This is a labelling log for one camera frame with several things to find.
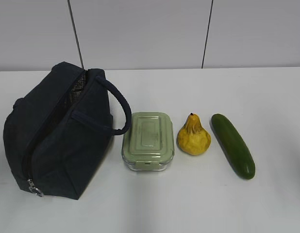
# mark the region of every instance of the glass food storage container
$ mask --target glass food storage container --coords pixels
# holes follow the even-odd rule
[[[174,156],[173,127],[165,113],[134,113],[124,134],[122,158],[131,170],[161,171]]]

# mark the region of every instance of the fake fruit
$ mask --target fake fruit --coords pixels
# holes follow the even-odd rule
[[[202,127],[198,115],[191,113],[177,136],[178,146],[188,154],[204,153],[211,143],[210,134]]]

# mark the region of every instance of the table surface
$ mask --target table surface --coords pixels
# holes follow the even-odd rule
[[[196,157],[175,145],[165,171],[134,172],[116,136],[79,200],[19,190],[4,155],[6,116],[47,73],[0,72],[0,233],[300,232],[300,67],[106,71],[132,112],[167,113],[174,138],[196,113],[212,143]],[[120,128],[124,114],[109,99]],[[231,169],[209,125],[215,113],[247,143],[252,180]]]

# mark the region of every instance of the lunch bag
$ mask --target lunch bag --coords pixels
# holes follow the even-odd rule
[[[123,129],[113,129],[108,91],[124,110]],[[6,158],[19,188],[38,196],[79,199],[112,136],[124,134],[131,121],[129,104],[104,70],[55,65],[15,102],[4,124]]]

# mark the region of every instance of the cucumber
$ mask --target cucumber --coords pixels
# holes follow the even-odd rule
[[[233,124],[224,115],[215,114],[211,119],[211,128],[235,173],[246,180],[253,178],[255,163]]]

